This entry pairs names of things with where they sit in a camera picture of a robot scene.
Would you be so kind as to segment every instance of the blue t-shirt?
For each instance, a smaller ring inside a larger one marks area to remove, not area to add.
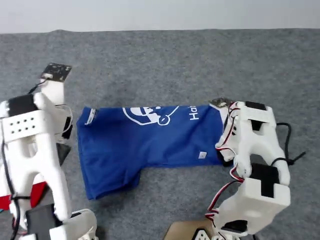
[[[85,107],[77,121],[88,199],[138,185],[145,167],[220,164],[220,112],[209,106]]]

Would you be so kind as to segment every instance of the white wall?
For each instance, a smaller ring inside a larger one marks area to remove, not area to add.
[[[320,0],[1,0],[0,33],[320,28]]]

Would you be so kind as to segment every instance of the gray carpet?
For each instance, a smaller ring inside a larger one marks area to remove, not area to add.
[[[273,107],[277,121],[292,124],[291,156],[307,155],[290,168],[291,206],[258,236],[319,238],[320,30],[3,34],[0,100],[26,93],[49,62],[73,65],[65,91],[75,118],[84,106],[197,105],[222,96]],[[286,130],[278,133],[283,143]],[[172,222],[201,219],[230,180],[221,166],[148,168],[136,189],[88,201],[76,131],[71,145],[63,169],[73,209],[96,213],[102,240],[161,240]],[[43,202],[50,201],[48,194]],[[1,213],[1,239],[9,239],[10,225]]]

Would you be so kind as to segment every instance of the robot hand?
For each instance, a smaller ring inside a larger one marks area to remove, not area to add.
[[[284,153],[279,146],[276,126],[272,108],[264,104],[236,101],[228,107],[215,148],[224,163],[233,160],[230,175],[235,181],[221,188],[206,214],[217,237],[255,234],[290,205],[288,149]],[[260,155],[267,165],[251,163],[251,154]],[[237,192],[214,209],[220,194],[233,183],[240,184]]]
[[[59,163],[57,138],[72,128],[72,113],[64,104],[64,80],[70,66],[50,63],[42,81],[27,95],[0,104],[2,118],[1,187],[11,194],[15,219],[11,240],[19,226],[23,240],[97,240],[95,214],[83,209],[72,213],[66,177]],[[41,92],[32,94],[41,87]],[[34,178],[41,174],[52,190],[54,204],[31,209],[29,195]]]

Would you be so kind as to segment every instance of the red part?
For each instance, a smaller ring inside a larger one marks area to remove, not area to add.
[[[45,181],[39,182],[32,186],[32,190],[30,194],[30,204],[32,208],[38,205],[39,201],[41,200],[44,194],[46,186],[47,186],[47,183]],[[9,210],[9,204],[10,204],[10,195],[0,197],[0,209]]]

